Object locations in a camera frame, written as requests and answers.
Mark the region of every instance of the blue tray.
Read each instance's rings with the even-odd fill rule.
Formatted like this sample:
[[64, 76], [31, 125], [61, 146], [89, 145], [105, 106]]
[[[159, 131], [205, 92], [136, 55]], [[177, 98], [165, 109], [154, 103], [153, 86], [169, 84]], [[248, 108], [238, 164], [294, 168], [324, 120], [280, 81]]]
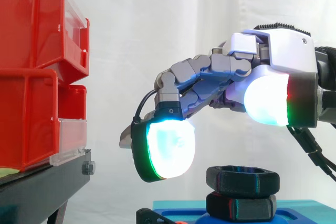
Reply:
[[[174, 216], [179, 221], [188, 224], [229, 224], [232, 222], [220, 220], [210, 216], [203, 208], [185, 209], [156, 209], [155, 212], [169, 218]], [[302, 214], [288, 208], [279, 208], [275, 217], [269, 222], [253, 222], [253, 224], [317, 224]]]
[[[318, 224], [336, 224], [336, 210], [314, 200], [277, 200], [277, 205], [278, 209], [292, 209]], [[202, 210], [204, 213], [205, 200], [158, 200], [153, 202], [153, 209], [189, 210], [195, 208]], [[195, 223], [201, 215], [202, 214], [196, 214], [194, 216], [168, 215], [166, 217], [173, 221], [184, 219], [187, 220], [188, 223], [192, 223], [191, 221]]]

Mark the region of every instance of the robotic hand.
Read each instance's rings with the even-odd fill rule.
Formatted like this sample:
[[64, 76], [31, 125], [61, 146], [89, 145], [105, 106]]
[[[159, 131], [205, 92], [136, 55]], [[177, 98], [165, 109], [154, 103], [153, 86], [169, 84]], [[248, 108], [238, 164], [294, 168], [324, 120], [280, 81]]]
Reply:
[[[287, 126], [291, 134], [335, 181], [336, 165], [322, 155], [307, 129], [317, 120], [336, 123], [336, 50], [314, 48], [308, 32], [275, 23], [234, 33], [210, 55], [198, 55], [161, 72], [120, 137], [132, 148], [146, 182], [176, 177], [195, 152], [189, 118], [206, 105], [247, 112], [254, 120]], [[155, 110], [140, 118], [155, 94]]]

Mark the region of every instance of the black bracket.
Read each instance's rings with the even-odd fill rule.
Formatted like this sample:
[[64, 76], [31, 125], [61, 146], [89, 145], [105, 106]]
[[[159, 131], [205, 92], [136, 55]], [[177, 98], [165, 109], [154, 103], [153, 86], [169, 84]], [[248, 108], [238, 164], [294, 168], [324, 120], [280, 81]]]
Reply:
[[136, 216], [136, 224], [176, 224], [148, 208], [141, 208], [137, 211]]

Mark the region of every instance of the black metal frame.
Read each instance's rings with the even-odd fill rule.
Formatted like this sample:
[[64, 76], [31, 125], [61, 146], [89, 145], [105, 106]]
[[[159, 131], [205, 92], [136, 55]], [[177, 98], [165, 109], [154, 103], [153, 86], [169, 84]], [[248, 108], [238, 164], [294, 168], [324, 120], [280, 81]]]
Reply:
[[62, 224], [66, 203], [90, 180], [82, 173], [91, 152], [60, 166], [8, 175], [0, 179], [0, 223]]

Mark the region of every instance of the bolt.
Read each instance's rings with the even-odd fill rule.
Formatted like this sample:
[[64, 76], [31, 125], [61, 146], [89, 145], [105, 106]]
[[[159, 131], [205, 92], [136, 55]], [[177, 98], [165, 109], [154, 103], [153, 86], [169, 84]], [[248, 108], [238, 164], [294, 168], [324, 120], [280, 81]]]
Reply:
[[96, 171], [96, 163], [94, 161], [84, 161], [82, 166], [82, 173], [84, 175], [93, 175]]
[[144, 222], [144, 224], [152, 224], [153, 222], [152, 222], [152, 220], [151, 219], [145, 219], [145, 222]]

